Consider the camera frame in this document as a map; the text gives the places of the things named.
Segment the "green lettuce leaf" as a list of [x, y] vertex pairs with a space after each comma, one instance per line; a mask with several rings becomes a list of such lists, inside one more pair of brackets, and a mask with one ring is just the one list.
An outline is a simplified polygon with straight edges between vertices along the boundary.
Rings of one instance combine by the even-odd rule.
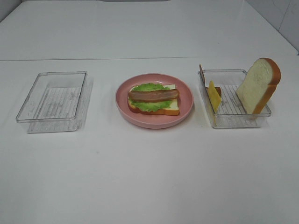
[[[147, 83], [134, 86], [130, 91], [157, 91], [172, 89], [176, 89], [175, 84], [162, 85]], [[158, 110], [177, 111], [179, 109], [177, 99], [160, 102], [137, 102], [128, 98], [128, 103], [133, 109], [139, 109], [142, 112], [157, 112]]]

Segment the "bread slice from tray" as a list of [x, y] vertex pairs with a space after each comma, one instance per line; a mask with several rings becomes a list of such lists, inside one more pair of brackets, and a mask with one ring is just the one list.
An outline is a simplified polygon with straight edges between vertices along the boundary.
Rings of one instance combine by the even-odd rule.
[[128, 91], [128, 106], [134, 113], [179, 115], [179, 90], [174, 84], [141, 84]]

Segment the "pink round plate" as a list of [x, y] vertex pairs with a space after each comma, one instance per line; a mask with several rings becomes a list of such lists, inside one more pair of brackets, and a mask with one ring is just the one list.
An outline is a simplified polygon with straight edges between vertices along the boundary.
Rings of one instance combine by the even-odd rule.
[[[145, 115], [132, 112], [128, 106], [128, 91], [136, 85], [145, 83], [174, 84], [180, 93], [178, 100], [180, 114], [177, 116]], [[187, 118], [193, 108], [194, 97], [189, 86], [180, 79], [166, 74], [149, 73], [132, 77], [123, 82], [116, 91], [115, 101], [123, 118], [130, 123], [150, 129], [161, 129], [177, 125]]]

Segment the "yellow cheese slice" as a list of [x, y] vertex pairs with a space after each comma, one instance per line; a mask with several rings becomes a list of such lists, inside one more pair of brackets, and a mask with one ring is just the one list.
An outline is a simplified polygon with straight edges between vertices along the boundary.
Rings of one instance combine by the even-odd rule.
[[219, 86], [215, 86], [214, 82], [211, 80], [209, 82], [209, 87], [207, 89], [208, 96], [212, 105], [212, 108], [215, 113], [218, 111], [218, 107], [221, 103], [221, 88]]

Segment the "right clear plastic tray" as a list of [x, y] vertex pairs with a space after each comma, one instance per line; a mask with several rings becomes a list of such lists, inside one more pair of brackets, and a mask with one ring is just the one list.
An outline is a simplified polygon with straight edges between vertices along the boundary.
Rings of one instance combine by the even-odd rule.
[[213, 128], [256, 128], [271, 116], [271, 110], [265, 106], [260, 114], [247, 114], [236, 94], [236, 89], [247, 74], [243, 69], [203, 70], [206, 87], [212, 80], [215, 86], [221, 88], [221, 103], [217, 113], [214, 112], [207, 89], [202, 83], [200, 73], [199, 89], [203, 98], [210, 124]]

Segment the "clear plastic tray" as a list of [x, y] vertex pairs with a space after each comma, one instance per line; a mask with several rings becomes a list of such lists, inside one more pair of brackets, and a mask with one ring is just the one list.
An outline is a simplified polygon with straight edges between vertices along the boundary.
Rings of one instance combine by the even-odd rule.
[[16, 122], [27, 133], [76, 131], [85, 124], [92, 88], [86, 71], [40, 73]]
[[236, 89], [247, 74], [243, 69], [203, 70], [206, 87], [212, 80], [215, 86], [221, 88], [221, 103], [217, 113], [214, 112], [207, 89], [202, 83], [200, 73], [199, 89], [203, 98], [210, 124], [213, 128], [256, 128], [271, 116], [271, 110], [265, 106], [260, 114], [247, 114], [236, 94]]

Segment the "left clear plastic tray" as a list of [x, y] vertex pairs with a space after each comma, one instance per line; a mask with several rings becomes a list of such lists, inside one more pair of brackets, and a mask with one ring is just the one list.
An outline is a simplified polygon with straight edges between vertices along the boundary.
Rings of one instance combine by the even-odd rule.
[[40, 73], [16, 122], [27, 133], [76, 131], [85, 124], [92, 88], [86, 71]]

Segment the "bread slice in right tray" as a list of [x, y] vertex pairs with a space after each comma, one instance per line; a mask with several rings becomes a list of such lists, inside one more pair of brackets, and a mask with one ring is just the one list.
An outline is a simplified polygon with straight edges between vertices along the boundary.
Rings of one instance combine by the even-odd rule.
[[236, 94], [247, 114], [259, 114], [281, 79], [278, 65], [270, 58], [259, 58], [248, 70]]

